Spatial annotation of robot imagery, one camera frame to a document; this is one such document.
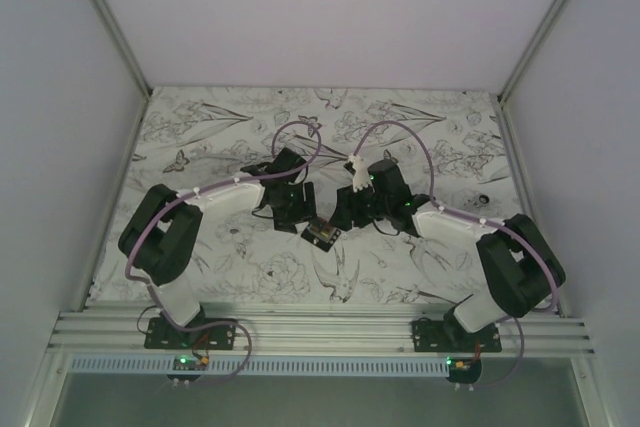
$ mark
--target floral pattern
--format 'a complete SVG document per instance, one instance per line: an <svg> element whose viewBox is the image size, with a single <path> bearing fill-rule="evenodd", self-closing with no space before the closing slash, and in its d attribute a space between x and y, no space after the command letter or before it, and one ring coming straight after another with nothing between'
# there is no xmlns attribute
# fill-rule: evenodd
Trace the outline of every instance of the floral pattern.
<svg viewBox="0 0 640 427"><path fill-rule="evenodd" d="M147 299L144 286L124 278L118 238L150 187L191 189L269 161L275 139L308 157L319 215L330 218L336 189L349 185L348 160L371 125L395 120L425 142L434 164L436 196L484 216L518 212L491 98L482 92L387 89L159 87L151 98L136 152L114 212L90 301ZM397 162L414 193L428 192L422 151L404 130L376 128L360 151L367 163ZM344 232L322 252L299 236L277 232L270 210L220 217L207 210L187 269L202 301L350 304L457 302L484 284L473 249L446 238L382 236L372 225ZM380 228L393 232L387 223Z"/></svg>

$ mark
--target black mounting base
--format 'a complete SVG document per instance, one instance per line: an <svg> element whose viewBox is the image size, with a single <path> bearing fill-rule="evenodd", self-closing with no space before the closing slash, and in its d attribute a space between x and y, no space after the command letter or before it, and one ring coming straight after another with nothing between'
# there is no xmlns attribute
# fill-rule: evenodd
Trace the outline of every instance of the black mounting base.
<svg viewBox="0 0 640 427"><path fill-rule="evenodd" d="M443 320L427 318L411 322L413 348L416 352L469 353L476 351L476 342L482 352L502 352L500 334L494 325L487 325L474 334L465 334L460 342L453 342L445 333Z"/></svg>
<svg viewBox="0 0 640 427"><path fill-rule="evenodd" d="M198 324L204 325L216 320L233 321L233 319L203 318L198 319ZM190 351L193 345L207 332L209 333L209 350L233 350L236 328L232 325L213 327L198 332L179 332L164 317L154 317L149 320L147 336L144 339L144 348L149 350Z"/></svg>

